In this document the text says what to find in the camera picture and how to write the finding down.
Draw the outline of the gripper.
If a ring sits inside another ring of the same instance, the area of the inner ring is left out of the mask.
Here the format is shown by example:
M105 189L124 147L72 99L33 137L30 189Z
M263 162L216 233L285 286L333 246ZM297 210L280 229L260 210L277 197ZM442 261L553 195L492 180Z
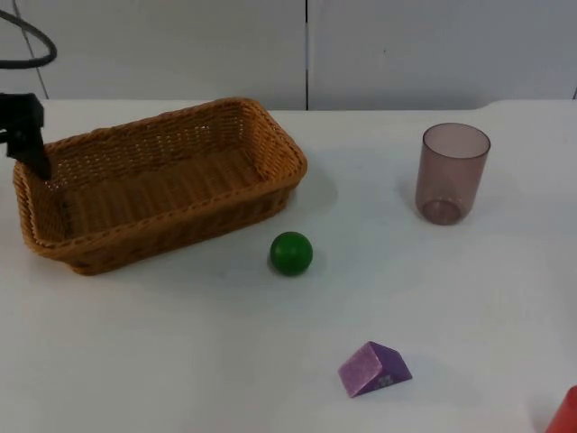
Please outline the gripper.
M6 156L14 159L41 180L51 178L51 165L44 149L41 128L44 109L32 93L0 96L1 129L6 130Z

